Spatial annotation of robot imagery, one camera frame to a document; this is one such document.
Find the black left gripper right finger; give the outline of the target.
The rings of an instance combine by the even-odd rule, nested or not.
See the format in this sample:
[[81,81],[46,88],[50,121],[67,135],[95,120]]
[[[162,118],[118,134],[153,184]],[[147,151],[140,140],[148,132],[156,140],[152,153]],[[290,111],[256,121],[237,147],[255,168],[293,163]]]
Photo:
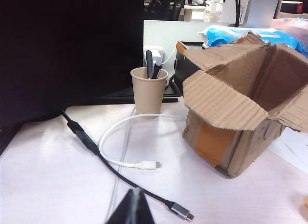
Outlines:
[[154,219],[142,189],[136,188],[137,204],[135,209],[136,224],[154,224]]

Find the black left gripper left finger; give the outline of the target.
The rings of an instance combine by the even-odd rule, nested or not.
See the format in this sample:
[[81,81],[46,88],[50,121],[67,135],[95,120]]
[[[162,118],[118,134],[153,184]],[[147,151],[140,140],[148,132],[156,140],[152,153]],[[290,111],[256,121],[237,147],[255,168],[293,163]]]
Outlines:
[[106,224],[135,224],[136,223],[136,193],[130,189]]

